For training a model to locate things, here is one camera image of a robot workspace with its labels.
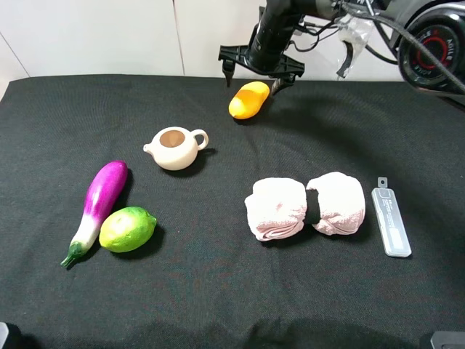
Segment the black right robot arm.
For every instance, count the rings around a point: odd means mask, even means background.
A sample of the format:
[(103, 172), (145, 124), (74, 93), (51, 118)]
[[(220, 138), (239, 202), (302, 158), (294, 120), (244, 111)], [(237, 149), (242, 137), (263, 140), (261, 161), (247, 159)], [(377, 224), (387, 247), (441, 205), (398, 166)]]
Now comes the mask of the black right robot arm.
[(321, 41), (336, 29), (346, 48), (338, 77), (367, 49), (396, 65), (415, 89), (464, 109), (463, 1), (268, 1), (259, 10), (249, 43), (219, 49), (227, 82), (240, 65), (273, 79), (275, 95), (305, 72), (304, 63), (285, 54), (294, 33)]

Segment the right grey robot base corner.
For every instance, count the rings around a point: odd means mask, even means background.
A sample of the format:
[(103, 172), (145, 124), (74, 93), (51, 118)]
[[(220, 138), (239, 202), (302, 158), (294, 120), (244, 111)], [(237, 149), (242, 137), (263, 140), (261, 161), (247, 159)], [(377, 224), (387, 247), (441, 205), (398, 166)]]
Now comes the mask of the right grey robot base corner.
[(432, 349), (465, 349), (465, 332), (434, 332), (430, 344)]

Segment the left grey robot base corner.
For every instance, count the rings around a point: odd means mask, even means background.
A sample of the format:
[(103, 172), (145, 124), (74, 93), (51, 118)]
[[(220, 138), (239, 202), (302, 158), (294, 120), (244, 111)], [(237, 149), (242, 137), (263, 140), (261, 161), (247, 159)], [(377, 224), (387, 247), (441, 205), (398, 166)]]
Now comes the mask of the left grey robot base corner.
[(9, 327), (4, 322), (0, 323), (0, 349), (8, 348), (8, 341), (9, 341)]

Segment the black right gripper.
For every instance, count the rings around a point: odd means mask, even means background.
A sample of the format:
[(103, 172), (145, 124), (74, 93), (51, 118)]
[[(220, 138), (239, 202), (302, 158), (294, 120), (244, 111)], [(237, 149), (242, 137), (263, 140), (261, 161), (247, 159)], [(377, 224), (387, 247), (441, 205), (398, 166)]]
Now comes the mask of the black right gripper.
[(303, 14), (291, 5), (267, 5), (262, 8), (259, 22), (255, 25), (249, 43), (242, 46), (221, 46), (218, 60), (226, 85), (230, 87), (236, 65), (262, 76), (277, 78), (270, 94), (292, 87), (296, 76), (304, 73), (304, 63), (284, 54)]

